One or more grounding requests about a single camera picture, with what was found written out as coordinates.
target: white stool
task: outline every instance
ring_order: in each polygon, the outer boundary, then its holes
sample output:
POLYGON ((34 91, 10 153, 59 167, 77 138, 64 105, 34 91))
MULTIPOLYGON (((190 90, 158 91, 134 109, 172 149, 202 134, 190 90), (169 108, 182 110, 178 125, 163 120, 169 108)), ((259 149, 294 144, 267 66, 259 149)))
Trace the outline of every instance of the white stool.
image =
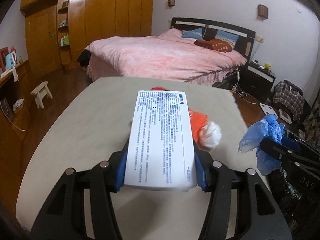
POLYGON ((44 98, 45 96, 52 98, 52 94, 47 84, 48 82, 44 81, 31 92, 31 95, 35 96, 35 101, 38 109, 39 107, 41 107, 42 109, 44 108, 44 105, 42 103, 42 98, 44 98))

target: wooden wardrobe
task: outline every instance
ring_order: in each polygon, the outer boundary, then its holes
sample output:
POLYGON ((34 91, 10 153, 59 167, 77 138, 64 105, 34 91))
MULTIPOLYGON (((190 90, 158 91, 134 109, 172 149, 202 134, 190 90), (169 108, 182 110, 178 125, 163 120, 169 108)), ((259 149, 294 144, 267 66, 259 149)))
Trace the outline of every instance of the wooden wardrobe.
POLYGON ((41 77, 57 68, 77 66, 91 42, 112 36, 151 35, 153 0, 21 0, 31 70, 41 77), (68 7, 62 8, 62 2, 68 7), (63 19, 68 25, 59 28, 63 19), (69 34, 69 44, 60 39, 69 34))

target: bottle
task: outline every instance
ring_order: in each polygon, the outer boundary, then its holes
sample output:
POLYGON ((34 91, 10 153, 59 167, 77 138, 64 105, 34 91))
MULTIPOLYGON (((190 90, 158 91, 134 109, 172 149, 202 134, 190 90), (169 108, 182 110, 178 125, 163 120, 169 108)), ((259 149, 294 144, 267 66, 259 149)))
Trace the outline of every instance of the bottle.
POLYGON ((65 45, 69 44, 69 34, 68 33, 66 36, 64 36, 64 42, 65 42, 65 45))

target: blue pillow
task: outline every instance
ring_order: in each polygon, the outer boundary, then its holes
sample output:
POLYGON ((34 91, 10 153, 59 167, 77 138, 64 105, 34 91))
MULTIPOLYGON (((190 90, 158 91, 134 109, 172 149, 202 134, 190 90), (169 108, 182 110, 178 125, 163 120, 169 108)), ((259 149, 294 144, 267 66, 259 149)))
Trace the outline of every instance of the blue pillow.
POLYGON ((192 30, 192 31, 182 31, 182 38, 193 38, 203 41, 202 28, 192 30))
POLYGON ((225 41, 233 47, 235 47, 238 38, 239 38, 239 35, 228 33, 228 32, 222 31, 222 30, 218 30, 216 37, 215 37, 215 39, 225 41))

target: red picture frame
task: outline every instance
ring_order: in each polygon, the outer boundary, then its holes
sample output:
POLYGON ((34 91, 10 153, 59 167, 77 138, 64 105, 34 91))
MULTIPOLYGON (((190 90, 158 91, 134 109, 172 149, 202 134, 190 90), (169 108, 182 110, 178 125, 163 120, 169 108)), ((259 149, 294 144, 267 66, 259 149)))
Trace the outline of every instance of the red picture frame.
POLYGON ((6 61, 5 58, 6 56, 9 54, 9 50, 8 47, 2 48, 0 49, 0 68, 2 69, 2 71, 6 71, 5 65, 6 65, 6 61))

